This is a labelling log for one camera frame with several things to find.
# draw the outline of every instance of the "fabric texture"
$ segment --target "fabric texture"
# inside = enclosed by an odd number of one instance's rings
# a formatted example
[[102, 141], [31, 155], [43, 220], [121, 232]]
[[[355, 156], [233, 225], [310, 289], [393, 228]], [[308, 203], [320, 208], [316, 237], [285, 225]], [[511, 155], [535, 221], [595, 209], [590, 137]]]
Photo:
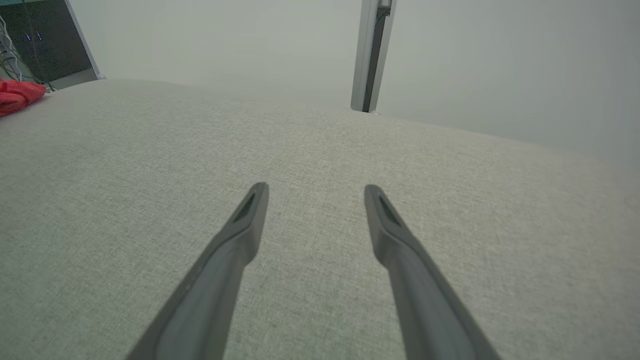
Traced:
[[0, 359], [123, 359], [249, 187], [226, 359], [402, 359], [380, 186], [504, 359], [640, 357], [640, 185], [351, 110], [101, 80], [0, 120]]
[[24, 109], [41, 98], [47, 88], [27, 81], [0, 79], [0, 117]]

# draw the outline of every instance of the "white wall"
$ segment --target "white wall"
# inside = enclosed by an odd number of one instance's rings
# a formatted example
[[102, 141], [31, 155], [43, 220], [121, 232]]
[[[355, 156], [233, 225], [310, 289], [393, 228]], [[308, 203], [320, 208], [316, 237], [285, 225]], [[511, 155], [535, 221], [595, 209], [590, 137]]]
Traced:
[[640, 170], [640, 1], [397, 0], [377, 110]]
[[349, 106], [361, 0], [70, 0], [107, 78]]

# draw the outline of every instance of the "red fabric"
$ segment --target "red fabric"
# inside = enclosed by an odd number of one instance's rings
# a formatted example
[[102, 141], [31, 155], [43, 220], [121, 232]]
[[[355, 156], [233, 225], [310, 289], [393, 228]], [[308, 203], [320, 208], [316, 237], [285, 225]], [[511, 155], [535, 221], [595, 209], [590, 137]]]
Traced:
[[0, 79], [0, 117], [15, 113], [41, 98], [47, 88], [26, 81]]

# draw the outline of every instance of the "cable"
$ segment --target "cable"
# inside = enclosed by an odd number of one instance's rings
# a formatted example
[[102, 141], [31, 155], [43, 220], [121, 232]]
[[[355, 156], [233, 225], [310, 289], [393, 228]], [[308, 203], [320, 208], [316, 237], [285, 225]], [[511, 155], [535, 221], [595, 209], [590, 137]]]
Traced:
[[[31, 38], [35, 39], [35, 34], [33, 31], [33, 25], [31, 23], [31, 16], [29, 15], [29, 9], [27, 8], [27, 3], [25, 2], [25, 0], [22, 0], [22, 7], [24, 9], [24, 13], [25, 15], [27, 15], [27, 21], [29, 22], [29, 29], [31, 30]], [[40, 75], [44, 77], [44, 71], [42, 71], [42, 66], [40, 65], [40, 60], [38, 60], [38, 51], [36, 50], [36, 42], [35, 40], [31, 41], [31, 45], [33, 46], [33, 55], [36, 58], [36, 64], [38, 64], [38, 69], [40, 70]], [[53, 90], [54, 87], [51, 86], [51, 83], [49, 82], [49, 79], [45, 79], [45, 82], [47, 85], [49, 85], [49, 87], [51, 88], [51, 91], [55, 91]]]
[[[13, 69], [11, 69], [11, 67], [9, 69], [6, 68], [6, 66], [4, 65], [4, 62], [6, 61], [7, 63], [9, 62], [9, 60], [14, 59], [14, 58], [7, 58], [4, 56], [4, 53], [7, 53], [7, 50], [3, 51], [0, 53], [0, 55], [2, 55], [4, 57], [4, 59], [2, 61], [0, 61], [0, 69], [3, 69], [4, 72], [7, 74], [7, 76], [9, 76], [9, 78], [11, 78], [11, 80], [16, 80], [18, 81], [17, 78], [13, 77], [13, 75], [18, 76], [18, 74], [15, 73], [15, 71], [13, 71]], [[34, 76], [27, 76], [27, 75], [23, 75], [24, 79], [32, 79], [34, 83], [38, 84], [38, 85], [44, 85], [44, 82], [40, 79], [38, 79], [35, 75]], [[47, 89], [50, 90], [51, 92], [56, 91], [57, 88], [53, 87], [53, 85], [49, 85], [47, 86]]]
[[20, 67], [18, 66], [18, 59], [17, 59], [17, 57], [15, 55], [16, 51], [13, 51], [13, 40], [11, 40], [11, 37], [9, 36], [9, 32], [6, 30], [6, 22], [2, 18], [2, 15], [0, 15], [0, 20], [2, 20], [3, 35], [9, 40], [9, 47], [5, 46], [5, 48], [8, 50], [9, 53], [13, 53], [13, 59], [15, 60], [14, 61], [15, 62], [15, 68], [20, 73], [19, 79], [20, 79], [20, 81], [22, 81], [22, 70], [20, 70]]

